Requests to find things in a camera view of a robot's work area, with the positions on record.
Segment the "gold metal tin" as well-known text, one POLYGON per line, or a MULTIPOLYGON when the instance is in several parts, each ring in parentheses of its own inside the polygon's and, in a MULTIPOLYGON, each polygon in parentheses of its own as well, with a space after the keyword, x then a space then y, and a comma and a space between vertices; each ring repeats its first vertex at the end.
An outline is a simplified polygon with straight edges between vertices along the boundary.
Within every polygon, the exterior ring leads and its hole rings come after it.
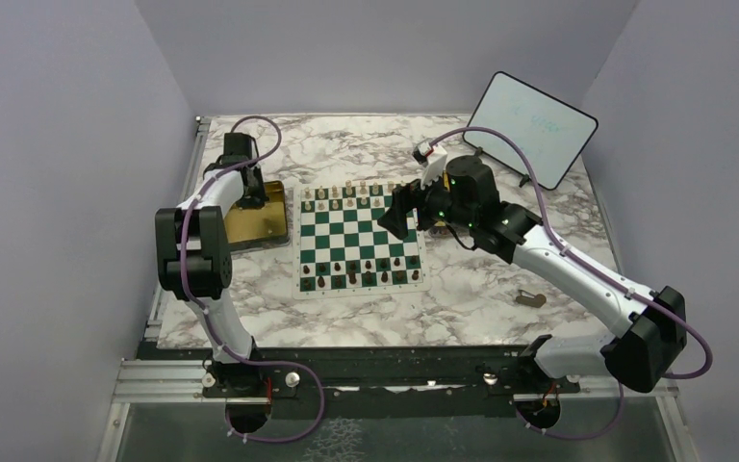
POLYGON ((446 223, 439 221, 429 231, 432 238, 448 238, 454 235, 454 231, 446 223))
POLYGON ((234 205, 224 218, 232 253, 272 248, 290 241, 286 190, 281 181, 265 183, 268 201, 262 208, 234 205))

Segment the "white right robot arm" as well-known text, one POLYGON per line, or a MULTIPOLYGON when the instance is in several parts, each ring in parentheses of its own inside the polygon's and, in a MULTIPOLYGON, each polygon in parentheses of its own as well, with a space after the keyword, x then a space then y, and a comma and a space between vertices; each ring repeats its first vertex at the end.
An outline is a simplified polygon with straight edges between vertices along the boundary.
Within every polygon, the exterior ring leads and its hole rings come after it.
POLYGON ((425 231, 441 221, 465 227, 473 246, 551 283, 599 319, 606 332, 582 337, 541 336, 517 366, 519 383, 539 392, 556 378, 611 376, 650 392, 687 343, 686 302, 676 289, 655 291, 629 281, 569 244, 520 204, 500 199, 492 170, 474 156, 430 163, 420 180, 397 186, 379 225, 399 239, 417 215, 425 231))

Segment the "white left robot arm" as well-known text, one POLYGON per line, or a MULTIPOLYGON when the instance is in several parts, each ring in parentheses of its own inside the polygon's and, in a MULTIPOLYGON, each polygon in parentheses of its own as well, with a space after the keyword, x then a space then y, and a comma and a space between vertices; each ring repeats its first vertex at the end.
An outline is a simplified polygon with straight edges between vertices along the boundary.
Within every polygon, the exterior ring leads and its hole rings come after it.
POLYGON ((206 167, 197 190, 155 214, 160 285, 195 313, 213 359, 232 364, 227 381, 245 396, 263 386, 264 370, 250 359, 254 340, 228 293, 233 263, 225 217, 233 208, 260 209, 268 202, 257 157, 253 137, 226 134, 222 154, 206 167))

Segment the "green white chess board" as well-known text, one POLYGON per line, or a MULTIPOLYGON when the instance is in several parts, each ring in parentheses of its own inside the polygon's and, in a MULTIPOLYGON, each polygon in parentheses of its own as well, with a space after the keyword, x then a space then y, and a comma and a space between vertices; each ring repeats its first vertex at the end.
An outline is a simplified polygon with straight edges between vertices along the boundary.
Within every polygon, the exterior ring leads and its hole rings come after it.
POLYGON ((378 219, 387 211, 392 202, 392 195, 387 193, 387 184, 394 182, 395 186, 400 183, 395 180, 375 182, 369 180, 347 180, 352 183, 354 195, 347 197, 344 192, 345 182, 331 186, 301 186, 294 191, 293 196, 293 297, 297 300, 344 297, 353 295, 386 295, 425 292, 431 288, 431 277, 427 265, 426 245, 424 236, 417 231, 418 217, 414 212, 408 215, 409 234, 403 240, 397 239, 378 224, 378 219), (359 194, 360 182, 367 183, 368 194, 359 194), (371 186, 377 183, 380 186, 381 194, 373 196, 370 192, 371 186), (340 188, 340 197, 333 198, 331 196, 332 187, 340 188), (304 198, 304 191, 310 188, 313 197, 311 199, 304 198), (327 197, 318 199, 318 190, 325 188, 327 197), (366 197, 369 201, 369 207, 362 209, 359 207, 361 197, 366 197), (374 208, 373 200, 379 197, 382 206, 374 208), (352 198, 355 204, 353 210, 346 210, 344 202, 352 198), (340 200, 341 208, 337 211, 331 210, 331 201, 340 200), (313 203, 311 212, 304 211, 305 202, 313 203), (318 205, 320 201, 325 201, 327 209, 319 211, 318 205), (409 265, 411 256, 418 257, 418 263, 414 266, 409 265), (400 258, 399 267, 394 266, 394 259, 400 258), (386 259, 388 266, 381 269, 378 261, 386 259), (372 261, 372 268, 365 269, 365 262, 372 261), (347 273, 352 271, 348 268, 351 261, 357 263, 357 284, 350 285, 347 279, 347 273), (339 262, 342 270, 334 272, 332 264, 339 262), (319 264, 325 264, 327 271, 321 273, 318 270, 319 264), (304 274, 303 266, 310 268, 309 274, 304 274), (375 285, 373 287, 364 287, 362 283, 362 275, 371 270, 375 275, 375 285), (406 280, 404 283, 397 284, 395 281, 395 273, 399 270, 406 272, 406 280), (414 270, 420 272, 420 279, 412 281, 411 276, 414 270), (389 274, 389 281, 382 283, 380 276, 383 271, 389 274), (343 286, 334 288, 332 281, 335 275, 343 277, 343 286), (323 276, 326 281, 324 288, 319 288, 317 280, 323 276), (302 289, 302 280, 311 278, 313 287, 310 291, 302 289))

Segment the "small brass padlock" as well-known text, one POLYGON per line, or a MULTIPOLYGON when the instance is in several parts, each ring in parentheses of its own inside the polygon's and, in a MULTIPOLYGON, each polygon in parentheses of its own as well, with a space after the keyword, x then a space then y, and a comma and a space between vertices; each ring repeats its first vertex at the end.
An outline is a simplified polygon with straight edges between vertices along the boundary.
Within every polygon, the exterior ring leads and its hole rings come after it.
POLYGON ((518 290, 515 302, 531 307, 531 308, 542 308, 547 303, 547 297, 543 294, 533 294, 525 290, 518 290))

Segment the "small whiteboard on stand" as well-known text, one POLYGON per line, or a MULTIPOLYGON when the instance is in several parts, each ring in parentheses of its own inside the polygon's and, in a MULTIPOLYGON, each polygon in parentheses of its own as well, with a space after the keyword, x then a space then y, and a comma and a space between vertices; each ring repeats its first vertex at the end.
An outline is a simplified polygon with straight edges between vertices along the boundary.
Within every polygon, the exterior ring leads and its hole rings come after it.
POLYGON ((466 144, 526 175, 521 150, 548 191, 558 188, 599 128, 594 116, 504 71, 492 76, 468 125, 466 144))

